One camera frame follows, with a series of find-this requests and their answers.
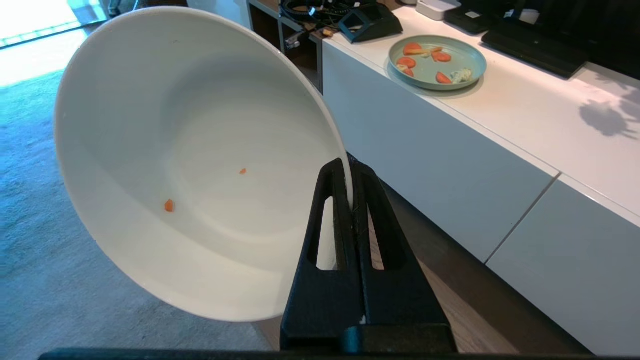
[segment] teal plate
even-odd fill
[[[412,68],[414,77],[411,77],[396,67],[398,59],[404,56],[404,46],[410,42],[420,44],[423,49],[442,46],[442,52],[451,55],[451,61],[435,62],[431,56],[423,58],[421,55],[410,55],[409,57],[416,62],[416,66]],[[389,61],[391,62],[390,67],[398,78],[405,83],[429,90],[465,88],[476,83],[486,70],[486,59],[475,47],[453,38],[434,35],[419,35],[398,41],[389,50]],[[464,68],[471,69],[473,72],[471,81],[458,84],[440,84],[436,81],[438,71],[451,78],[452,72]]]

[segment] wooden floor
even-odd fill
[[[386,190],[404,234],[451,323],[460,352],[589,354],[400,195],[390,188]],[[377,242],[373,240],[371,223],[370,235],[375,253]],[[280,320],[255,324],[274,350],[279,349]]]

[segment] carrot slice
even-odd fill
[[[406,56],[398,59],[398,65],[404,65],[406,67],[408,67],[409,69],[412,69],[415,67],[416,63],[414,59],[411,58],[407,58]]]
[[[438,74],[436,74],[436,81],[441,84],[451,84],[451,79],[449,79],[445,74],[442,74],[440,71],[438,71]]]
[[[173,213],[173,200],[169,199],[165,202],[164,210],[168,213]]]
[[[441,63],[447,63],[449,61],[451,61],[451,55],[447,54],[447,53],[442,53],[442,52],[437,52],[437,53],[432,53],[431,57],[433,58],[433,61],[435,62],[441,62]]]
[[[422,49],[422,46],[420,46],[420,44],[418,44],[417,42],[410,42],[409,44],[406,44],[404,46],[404,54],[405,55],[409,55],[410,53],[408,53],[408,51],[410,50],[420,50]]]

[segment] cabinet drawer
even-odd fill
[[[481,261],[555,176],[326,42],[323,67],[347,151]]]
[[[488,266],[596,355],[637,356],[640,227],[580,186],[561,176]]]

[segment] white countertop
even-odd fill
[[[475,46],[488,67],[471,89],[438,93],[402,86],[492,140],[504,139],[497,142],[506,148],[521,149],[512,150],[517,155],[524,151],[546,164],[543,169],[552,167],[603,195],[585,193],[640,226],[640,81],[591,63],[563,80],[483,47],[481,35],[433,21],[414,7],[394,14],[402,35],[350,44],[338,34],[325,44],[398,83],[387,58],[402,38],[441,35]]]

